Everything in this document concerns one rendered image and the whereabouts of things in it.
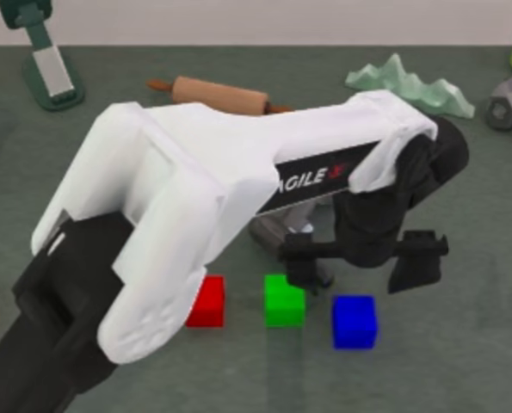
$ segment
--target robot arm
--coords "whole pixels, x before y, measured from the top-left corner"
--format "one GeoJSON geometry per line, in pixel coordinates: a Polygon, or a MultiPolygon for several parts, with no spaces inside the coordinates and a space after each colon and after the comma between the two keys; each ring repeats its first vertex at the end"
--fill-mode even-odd
{"type": "Polygon", "coordinates": [[[113,105],[34,231],[35,258],[14,291],[22,314],[0,343],[0,377],[14,377],[8,360],[28,368],[12,388],[2,380],[0,413],[63,411],[183,326],[205,266],[257,214],[388,188],[404,148],[437,134],[387,91],[268,117],[196,103],[113,105]],[[85,310],[89,303],[96,310],[85,310]],[[48,383],[68,387],[48,394],[48,383]]]}

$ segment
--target wooden rolling pin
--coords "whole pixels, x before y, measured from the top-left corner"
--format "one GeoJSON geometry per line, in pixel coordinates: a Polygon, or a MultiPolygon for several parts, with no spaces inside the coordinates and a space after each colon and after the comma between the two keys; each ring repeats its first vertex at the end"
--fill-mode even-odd
{"type": "Polygon", "coordinates": [[[162,80],[147,82],[151,89],[170,92],[174,103],[201,102],[221,112],[229,114],[280,114],[290,112],[286,106],[269,103],[266,93],[241,89],[226,84],[211,83],[190,77],[179,76],[173,83],[162,80]]]}

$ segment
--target white plastic cover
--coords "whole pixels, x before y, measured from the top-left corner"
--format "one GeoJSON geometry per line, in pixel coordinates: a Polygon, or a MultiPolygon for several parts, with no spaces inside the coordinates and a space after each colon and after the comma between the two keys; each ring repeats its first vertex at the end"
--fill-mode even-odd
{"type": "Polygon", "coordinates": [[[399,152],[437,126],[388,91],[265,117],[200,103],[115,104],[89,131],[34,231],[47,242],[64,213],[122,211],[135,225],[113,269],[125,286],[99,329],[117,364],[162,347],[183,326],[213,261],[279,186],[276,163],[379,141],[350,178],[354,192],[395,180],[399,152]]]}

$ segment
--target black strap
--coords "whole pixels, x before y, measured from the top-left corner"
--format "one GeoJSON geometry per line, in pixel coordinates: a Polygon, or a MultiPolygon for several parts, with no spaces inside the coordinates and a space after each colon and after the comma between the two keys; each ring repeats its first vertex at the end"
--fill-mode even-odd
{"type": "Polygon", "coordinates": [[[121,213],[67,221],[32,260],[0,342],[0,413],[60,413],[115,370],[96,335],[123,287],[112,263],[132,230],[121,213]]]}

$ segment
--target table surface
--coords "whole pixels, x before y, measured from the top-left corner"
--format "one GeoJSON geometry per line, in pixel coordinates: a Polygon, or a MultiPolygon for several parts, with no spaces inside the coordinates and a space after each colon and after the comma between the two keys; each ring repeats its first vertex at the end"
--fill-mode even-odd
{"type": "MultiPolygon", "coordinates": [[[[273,102],[310,108],[352,92],[349,71],[399,52],[408,71],[444,77],[477,104],[455,120],[471,164],[405,223],[446,233],[441,284],[388,296],[392,265],[362,270],[330,262],[336,284],[308,300],[305,328],[267,330],[265,274],[281,271],[243,233],[211,265],[227,281],[226,326],[181,330],[157,354],[87,395],[70,413],[512,413],[512,133],[483,123],[488,94],[508,74],[509,49],[489,47],[101,47],[65,48],[86,102],[51,114],[20,76],[28,49],[0,48],[0,337],[16,317],[10,289],[31,259],[32,231],[95,117],[113,102],[170,103],[145,80],[178,75],[261,89],[273,102]],[[372,294],[380,334],[370,352],[332,348],[333,294],[372,294]]],[[[314,217],[331,235],[331,213],[314,217]]]]}

